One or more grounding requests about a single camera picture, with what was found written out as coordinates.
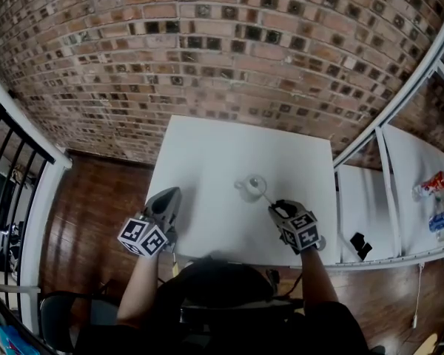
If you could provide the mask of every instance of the white cable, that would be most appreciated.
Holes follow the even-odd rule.
[[[412,324],[413,328],[416,328],[417,325],[417,309],[420,305],[421,275],[423,274],[424,263],[420,263],[418,266],[420,267],[420,276],[417,283],[416,310],[414,311],[413,324]]]

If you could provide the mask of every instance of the white board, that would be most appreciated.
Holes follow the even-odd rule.
[[[393,230],[390,224],[383,173],[371,169],[345,166],[337,172],[340,197],[340,231],[347,242],[356,232],[363,234],[372,250],[365,261],[394,256]],[[342,263],[355,263],[345,246]]]
[[[402,255],[440,247],[435,234],[428,228],[428,220],[434,214],[434,196],[416,202],[411,190],[444,171],[444,153],[391,125],[385,125],[382,131],[397,187]]]
[[[282,244],[262,198],[244,202],[234,183],[261,175],[272,200],[296,200],[312,210],[326,238],[325,264],[337,256],[337,210],[329,141],[256,126],[172,116],[147,198],[179,186],[176,252],[234,262],[299,266]]]

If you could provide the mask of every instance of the black chair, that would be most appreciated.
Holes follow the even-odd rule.
[[[57,291],[44,297],[40,305],[40,326],[43,340],[53,349],[74,351],[71,338],[71,308],[77,299],[90,300],[91,325],[115,325],[118,305],[101,294],[78,294]]]

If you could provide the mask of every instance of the forearm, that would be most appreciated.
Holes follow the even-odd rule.
[[[151,309],[158,287],[158,255],[139,257],[118,308],[120,324],[138,327]]]
[[[308,314],[309,310],[322,302],[337,302],[337,294],[317,250],[311,247],[302,251],[301,260],[303,262],[303,299],[306,313]]]

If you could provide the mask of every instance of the wooden floor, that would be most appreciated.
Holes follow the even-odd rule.
[[[41,259],[44,293],[57,290],[94,292],[112,282],[120,297],[136,257],[117,241],[127,217],[144,206],[152,170],[73,155],[50,215]],[[159,276],[170,278],[171,259],[161,257]],[[288,291],[299,271],[279,268],[280,292]],[[444,261],[427,263],[423,271],[419,319],[411,320],[417,298],[418,267],[331,273],[340,301],[360,323],[371,347],[387,354],[408,355],[430,334],[444,329]],[[300,287],[293,293],[301,297]]]

